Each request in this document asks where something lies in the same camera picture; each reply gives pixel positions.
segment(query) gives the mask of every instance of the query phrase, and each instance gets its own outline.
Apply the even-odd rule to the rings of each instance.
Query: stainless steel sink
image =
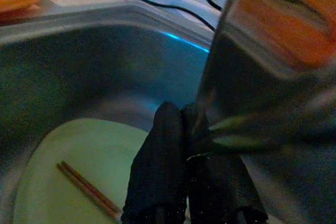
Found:
[[[163,101],[195,101],[211,39],[206,29],[145,5],[0,28],[0,223],[12,222],[20,176],[50,130],[89,117],[148,131]],[[243,159],[269,213],[285,223],[323,223],[333,206],[321,216],[314,209],[332,188],[323,171],[334,155],[307,147]],[[315,194],[305,189],[315,188],[306,184],[316,162],[322,170],[313,170],[314,185],[327,184]]]

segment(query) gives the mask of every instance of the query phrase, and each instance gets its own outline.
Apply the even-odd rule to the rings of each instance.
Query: wooden chopsticks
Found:
[[[120,221],[122,211],[104,194],[96,189],[90,182],[83,178],[70,165],[62,161],[57,168],[66,175],[71,182],[79,188],[88,198],[97,204],[104,212],[116,221]]]

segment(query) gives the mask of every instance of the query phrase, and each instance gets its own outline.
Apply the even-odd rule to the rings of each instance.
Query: sink basin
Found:
[[[163,101],[180,108],[195,101],[212,36],[140,4],[0,28],[0,224],[12,223],[20,176],[56,126],[86,117],[148,131]],[[335,149],[307,147],[243,160],[270,214],[285,223],[332,223],[328,203],[336,197],[324,171],[334,156]],[[317,162],[321,169],[312,168]],[[312,173],[315,184],[307,186]]]

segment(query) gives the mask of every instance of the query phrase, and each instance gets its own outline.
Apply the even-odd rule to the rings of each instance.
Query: chopsticks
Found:
[[[62,161],[60,164],[57,164],[57,168],[107,215],[112,217],[115,221],[120,221],[122,214],[121,209],[76,172],[70,165]]]

